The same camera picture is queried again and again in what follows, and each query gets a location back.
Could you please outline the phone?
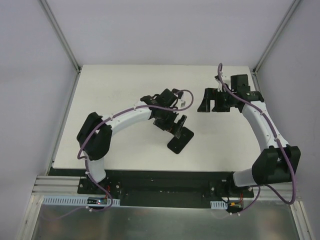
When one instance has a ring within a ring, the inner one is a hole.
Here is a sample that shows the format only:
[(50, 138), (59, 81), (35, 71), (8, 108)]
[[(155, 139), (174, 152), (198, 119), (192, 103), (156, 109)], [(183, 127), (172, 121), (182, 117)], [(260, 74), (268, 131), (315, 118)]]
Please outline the phone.
[(193, 137), (194, 132), (187, 127), (183, 127), (180, 132), (180, 138), (173, 137), (167, 144), (167, 148), (175, 154), (180, 154)]

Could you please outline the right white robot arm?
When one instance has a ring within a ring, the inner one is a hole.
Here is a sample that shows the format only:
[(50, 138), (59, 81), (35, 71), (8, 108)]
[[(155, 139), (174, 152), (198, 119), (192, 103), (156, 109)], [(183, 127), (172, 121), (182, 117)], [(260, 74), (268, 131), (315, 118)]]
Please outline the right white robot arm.
[(235, 187), (262, 186), (291, 182), (301, 157), (297, 146), (291, 146), (274, 126), (259, 91), (251, 90), (246, 74), (232, 75), (218, 88), (206, 88), (199, 113), (229, 112), (237, 108), (249, 122), (257, 138), (260, 155), (252, 167), (232, 174)]

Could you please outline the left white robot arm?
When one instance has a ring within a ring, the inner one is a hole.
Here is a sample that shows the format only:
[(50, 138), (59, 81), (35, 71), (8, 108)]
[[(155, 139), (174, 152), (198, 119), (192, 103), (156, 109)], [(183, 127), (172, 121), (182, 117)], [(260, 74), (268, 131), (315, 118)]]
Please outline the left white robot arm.
[(194, 133), (184, 126), (187, 116), (177, 119), (178, 112), (186, 109), (183, 93), (182, 90), (166, 88), (160, 94), (143, 96), (133, 107), (114, 115), (90, 113), (76, 136), (79, 152), (84, 154), (78, 155), (78, 159), (85, 160), (88, 178), (94, 183), (106, 178), (105, 156), (112, 136), (142, 121), (154, 120), (156, 127), (172, 134), (167, 147), (179, 154), (194, 137)]

